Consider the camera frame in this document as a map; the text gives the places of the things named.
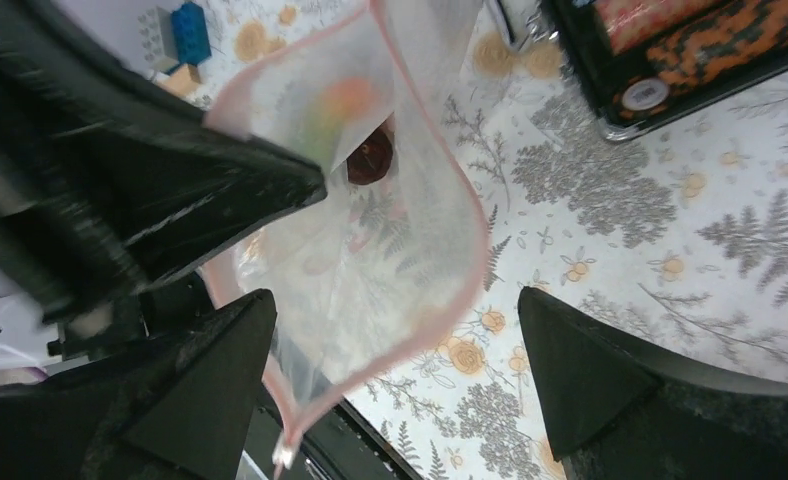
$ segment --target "floral tablecloth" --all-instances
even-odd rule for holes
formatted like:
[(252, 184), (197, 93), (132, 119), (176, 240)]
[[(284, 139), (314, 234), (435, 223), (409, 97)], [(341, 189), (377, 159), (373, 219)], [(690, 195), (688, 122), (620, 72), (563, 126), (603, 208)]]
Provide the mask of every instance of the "floral tablecloth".
[[(346, 0), (197, 0), (208, 108)], [(641, 139), (600, 139), (555, 47), (512, 57), (482, 15), (445, 134), (493, 241), (485, 293), (435, 351), (350, 395), (426, 477), (562, 479), (518, 328), (521, 287), (666, 348), (788, 382), (788, 73)]]

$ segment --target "wooden block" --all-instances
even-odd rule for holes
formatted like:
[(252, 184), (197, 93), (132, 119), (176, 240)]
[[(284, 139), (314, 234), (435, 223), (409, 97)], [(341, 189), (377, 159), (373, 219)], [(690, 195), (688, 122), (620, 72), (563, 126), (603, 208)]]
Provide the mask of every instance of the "wooden block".
[(182, 65), (167, 80), (159, 83), (163, 89), (177, 97), (187, 97), (202, 85), (200, 72), (193, 65)]

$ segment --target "chocolate cookie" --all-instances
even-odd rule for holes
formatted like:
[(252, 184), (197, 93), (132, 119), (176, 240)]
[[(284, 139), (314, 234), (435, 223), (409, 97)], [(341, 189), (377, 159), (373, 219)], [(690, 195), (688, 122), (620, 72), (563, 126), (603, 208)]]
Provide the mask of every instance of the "chocolate cookie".
[(388, 135), (377, 128), (347, 157), (347, 180), (353, 185), (370, 185), (388, 173), (393, 157)]

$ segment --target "clear plastic bag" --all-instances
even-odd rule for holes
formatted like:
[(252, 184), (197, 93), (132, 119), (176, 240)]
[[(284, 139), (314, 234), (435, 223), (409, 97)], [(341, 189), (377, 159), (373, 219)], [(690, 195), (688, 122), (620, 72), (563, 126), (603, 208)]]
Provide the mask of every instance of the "clear plastic bag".
[[(318, 162), (328, 197), (203, 268), (214, 302), (270, 289), (278, 319), (264, 382), (279, 406), (277, 472), (345, 392), (437, 342), (480, 291), (480, 203), (438, 132), (481, 0), (369, 0), (238, 74), (205, 124)], [(344, 160), (381, 124), (394, 160), (369, 186)]]
[(264, 472), (261, 471), (256, 462), (250, 458), (246, 451), (241, 452), (241, 461), (238, 462), (238, 472), (235, 480), (267, 480)]

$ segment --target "lego brick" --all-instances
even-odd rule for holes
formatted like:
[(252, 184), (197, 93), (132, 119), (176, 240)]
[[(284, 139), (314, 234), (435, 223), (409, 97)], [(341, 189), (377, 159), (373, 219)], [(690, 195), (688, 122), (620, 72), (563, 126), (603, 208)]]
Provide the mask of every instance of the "lego brick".
[(163, 72), (179, 63), (170, 12), (153, 7), (138, 15), (138, 33), (152, 69)]
[(202, 84), (197, 67), (189, 64), (179, 67), (173, 75), (159, 82), (159, 86), (177, 97), (187, 97)]
[(173, 11), (171, 23), (180, 63), (196, 66), (211, 57), (206, 17), (202, 7), (186, 2)]

